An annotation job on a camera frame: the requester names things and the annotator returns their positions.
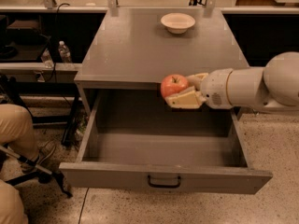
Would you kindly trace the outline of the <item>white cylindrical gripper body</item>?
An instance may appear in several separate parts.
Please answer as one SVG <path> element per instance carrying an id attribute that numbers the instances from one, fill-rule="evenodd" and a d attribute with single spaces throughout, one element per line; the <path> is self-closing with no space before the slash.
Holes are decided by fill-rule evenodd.
<path id="1" fill-rule="evenodd" d="M 232 68 L 216 70 L 202 81 L 200 91 L 209 107 L 213 109 L 231 109 L 233 107 L 227 94 L 227 82 L 232 72 Z"/>

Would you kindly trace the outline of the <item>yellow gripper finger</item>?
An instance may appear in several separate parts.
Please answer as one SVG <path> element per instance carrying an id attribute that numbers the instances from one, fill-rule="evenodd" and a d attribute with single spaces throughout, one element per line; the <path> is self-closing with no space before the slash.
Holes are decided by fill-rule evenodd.
<path id="1" fill-rule="evenodd" d="M 208 73 L 199 73 L 199 74 L 187 76 L 189 86 L 195 87 L 199 91 L 201 87 L 201 83 L 207 76 Z"/>
<path id="2" fill-rule="evenodd" d="M 184 91 L 167 96 L 165 101 L 172 108 L 197 109 L 206 101 L 206 98 L 191 86 Z"/>

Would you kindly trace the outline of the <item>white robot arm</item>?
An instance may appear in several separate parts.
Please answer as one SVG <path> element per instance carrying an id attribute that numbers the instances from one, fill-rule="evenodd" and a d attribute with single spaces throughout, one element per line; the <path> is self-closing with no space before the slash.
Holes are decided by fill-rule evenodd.
<path id="1" fill-rule="evenodd" d="M 188 77 L 170 75 L 162 81 L 161 95 L 172 108 L 208 105 L 214 109 L 238 106 L 266 113 L 296 112 L 299 53 L 281 53 L 264 67 L 226 68 Z"/>

